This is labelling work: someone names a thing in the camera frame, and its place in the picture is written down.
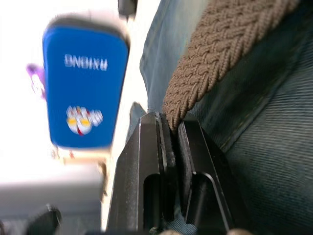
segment woven strap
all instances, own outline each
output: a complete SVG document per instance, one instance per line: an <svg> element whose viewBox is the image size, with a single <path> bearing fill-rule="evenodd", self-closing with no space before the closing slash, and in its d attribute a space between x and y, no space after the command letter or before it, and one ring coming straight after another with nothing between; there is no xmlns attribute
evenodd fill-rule
<svg viewBox="0 0 313 235"><path fill-rule="evenodd" d="M163 103L175 132L186 113L300 0L212 0L173 73Z"/></svg>

